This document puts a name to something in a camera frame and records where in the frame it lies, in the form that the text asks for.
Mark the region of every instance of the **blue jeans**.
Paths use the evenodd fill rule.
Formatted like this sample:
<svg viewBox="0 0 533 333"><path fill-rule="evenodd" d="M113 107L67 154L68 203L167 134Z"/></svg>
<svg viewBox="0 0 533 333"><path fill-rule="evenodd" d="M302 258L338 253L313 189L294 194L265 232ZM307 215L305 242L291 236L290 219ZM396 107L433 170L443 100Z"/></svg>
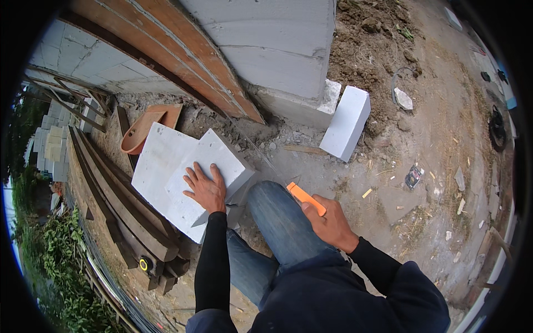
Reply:
<svg viewBox="0 0 533 333"><path fill-rule="evenodd" d="M228 254L231 284L259 306L274 277L288 268L324 253L335 254L335 247L314 233L311 222L287 190L278 183L263 181L248 194L252 216L275 258L250 248L237 233L228 229Z"/></svg>

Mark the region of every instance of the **navy sweatshirt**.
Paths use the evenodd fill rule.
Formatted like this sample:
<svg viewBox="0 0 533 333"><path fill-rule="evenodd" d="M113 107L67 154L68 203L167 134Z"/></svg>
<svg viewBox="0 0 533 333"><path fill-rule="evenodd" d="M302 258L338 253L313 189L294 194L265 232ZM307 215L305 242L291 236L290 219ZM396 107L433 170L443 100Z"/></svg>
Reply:
<svg viewBox="0 0 533 333"><path fill-rule="evenodd" d="M226 215L209 217L187 332L237 332L229 314ZM445 332L448 307L415 262L400 264L363 237L348 254L385 297L367 292L350 264L326 254L276 277L250 332Z"/></svg>

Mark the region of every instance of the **person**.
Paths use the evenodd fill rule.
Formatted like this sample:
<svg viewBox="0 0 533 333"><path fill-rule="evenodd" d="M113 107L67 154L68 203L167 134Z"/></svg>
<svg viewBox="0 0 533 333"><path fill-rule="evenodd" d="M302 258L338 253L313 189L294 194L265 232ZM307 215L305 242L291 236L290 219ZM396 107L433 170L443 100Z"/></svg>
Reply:
<svg viewBox="0 0 533 333"><path fill-rule="evenodd" d="M184 194L209 212L195 277L196 313L186 332L237 332L230 318L230 280L257 305L250 332L445 332L446 302L415 262L403 265L357 236L338 201L314 194L323 217L301 207L278 183L263 181L248 194L252 216L275 258L252 250L227 228L226 187L198 163L187 168ZM340 249L385 297L370 294Z"/></svg>

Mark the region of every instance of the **orange handle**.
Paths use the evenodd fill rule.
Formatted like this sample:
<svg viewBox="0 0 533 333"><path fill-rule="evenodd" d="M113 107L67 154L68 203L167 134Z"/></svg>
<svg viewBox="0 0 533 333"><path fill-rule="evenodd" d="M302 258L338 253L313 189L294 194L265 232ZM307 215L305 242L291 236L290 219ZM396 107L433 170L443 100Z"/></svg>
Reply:
<svg viewBox="0 0 533 333"><path fill-rule="evenodd" d="M324 216L326 208L322 206L318 201L314 200L312 196L307 194L304 190L298 187L294 182L287 185L287 190L300 202L309 202L317 208L318 215Z"/></svg>

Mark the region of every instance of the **dirt pile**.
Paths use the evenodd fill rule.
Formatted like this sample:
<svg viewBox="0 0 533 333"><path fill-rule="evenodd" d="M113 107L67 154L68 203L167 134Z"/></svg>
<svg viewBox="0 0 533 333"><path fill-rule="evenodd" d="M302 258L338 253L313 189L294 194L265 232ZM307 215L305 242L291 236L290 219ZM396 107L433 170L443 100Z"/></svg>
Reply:
<svg viewBox="0 0 533 333"><path fill-rule="evenodd" d="M421 33L402 2L340 0L337 6L328 78L343 85L341 93L346 85L370 93L365 132L377 137L398 120L390 93L392 74L404 66L413 68L414 76L422 73L411 53L415 44L404 35L408 31L416 40Z"/></svg>

